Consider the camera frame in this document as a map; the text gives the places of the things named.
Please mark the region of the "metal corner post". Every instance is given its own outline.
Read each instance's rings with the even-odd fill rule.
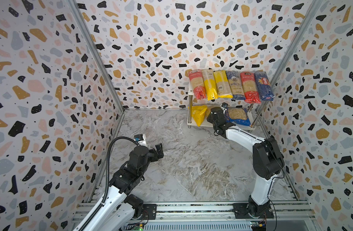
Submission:
[[[278,68],[276,69],[276,71],[274,73],[273,78],[270,81],[273,92],[275,91],[275,87],[276,87],[275,84],[278,82],[280,75],[282,74],[285,67],[287,66],[287,63],[290,61],[294,51],[296,50],[297,46],[299,45],[299,42],[301,41],[303,35],[307,31],[307,28],[309,27],[311,21],[314,19],[316,12],[318,11],[318,9],[320,8],[322,3],[323,3],[323,0],[313,0],[310,7],[308,8],[305,18],[303,19],[297,33],[295,34],[292,42],[290,43],[290,45],[288,47],[288,50],[284,54],[282,61],[280,62]],[[263,103],[262,105],[259,105],[257,107],[257,109],[256,109],[257,116],[260,116],[262,110],[265,108],[267,103],[268,103],[268,101],[265,101],[265,103]]]
[[[124,117],[125,117],[125,113],[121,114],[121,116],[120,116],[120,118],[118,120],[118,124],[116,125],[113,137],[117,137],[117,135],[119,134],[120,127],[121,127],[121,124],[123,123]],[[94,196],[94,192],[96,191],[96,187],[101,183],[103,175],[105,174],[105,166],[106,166],[106,160],[100,166],[100,169],[98,171],[97,177],[94,180],[93,192],[91,193],[90,197],[88,198],[88,201],[86,201],[86,202],[91,202],[92,201],[93,196]]]
[[[111,93],[112,97],[114,98],[116,107],[118,108],[120,114],[124,113],[124,108],[120,102],[119,97],[117,96],[117,93],[115,91],[114,86],[112,85],[112,82],[109,78],[109,75],[105,69],[105,66],[102,62],[102,59],[100,58],[98,52],[97,52],[97,48],[90,36],[90,32],[84,22],[84,19],[82,17],[82,14],[80,13],[80,10],[78,8],[78,4],[76,2],[76,0],[66,0],[66,2],[69,5],[70,11],[72,12],[75,21],[77,22],[78,28],[80,29],[80,31],[82,32],[82,35],[84,37],[85,42],[88,45],[88,49],[89,51],[92,53],[93,58],[95,60],[95,62],[98,65],[98,68],[100,70],[101,75],[103,76],[105,83],[108,87],[109,92]]]

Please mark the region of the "clear plastic wrapper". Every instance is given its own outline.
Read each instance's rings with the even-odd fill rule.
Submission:
[[[239,125],[250,126],[251,122],[245,108],[227,108],[225,110],[226,122],[234,122]]]
[[[206,89],[203,83],[202,71],[200,69],[190,71],[188,77],[196,99],[206,99]]]
[[[235,100],[245,100],[241,77],[238,71],[226,71],[230,90]]]
[[[204,121],[206,110],[207,110],[206,105],[192,106],[192,117],[198,127],[201,126],[202,122]]]
[[[233,98],[228,79],[224,70],[214,72],[217,94],[220,98]]]
[[[207,117],[209,116],[209,114],[211,113],[211,108],[218,108],[218,105],[206,105],[207,109],[206,112],[204,114],[205,119],[207,119]]]
[[[216,82],[214,78],[214,71],[211,69],[202,70],[202,77],[204,87],[206,88],[207,100],[219,98],[216,90]]]
[[[263,71],[255,71],[253,72],[255,75],[256,85],[258,94],[261,100],[274,100],[274,94],[271,90],[271,85],[269,79],[266,75],[266,72]]]
[[[244,91],[245,102],[252,104],[261,104],[260,96],[258,95],[255,76],[252,72],[241,72],[242,86]]]

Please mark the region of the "yellow pasta package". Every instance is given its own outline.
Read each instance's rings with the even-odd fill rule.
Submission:
[[[217,94],[220,98],[233,98],[225,70],[214,72]]]
[[[213,100],[213,99],[219,98],[216,90],[214,71],[211,69],[202,70],[202,77],[203,77],[204,87],[206,88],[207,100]]]
[[[204,121],[204,114],[206,110],[206,105],[192,106],[192,117],[198,127],[201,126],[201,123]]]

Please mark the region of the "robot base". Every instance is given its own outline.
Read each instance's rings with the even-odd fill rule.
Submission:
[[[250,218],[274,218],[274,214],[270,208],[270,201],[263,205],[257,205],[255,201],[249,196],[247,203],[233,204],[234,215],[236,219],[250,219]]]

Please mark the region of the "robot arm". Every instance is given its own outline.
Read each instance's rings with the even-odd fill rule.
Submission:
[[[217,135],[237,142],[253,154],[253,169],[257,176],[253,192],[248,198],[247,213],[259,217],[270,206],[268,195],[284,166],[283,155],[274,138],[264,139],[240,129],[234,123],[226,122],[224,113],[227,106],[223,103],[221,107],[212,108],[207,121],[213,124]]]
[[[109,181],[109,189],[105,202],[103,197],[96,203],[92,210],[74,229],[75,231],[118,231],[130,219],[137,219],[142,215],[143,200],[130,192],[144,180],[151,162],[164,157],[162,144],[156,145],[156,149],[148,149],[145,135],[135,135],[136,146],[129,154],[126,161]]]

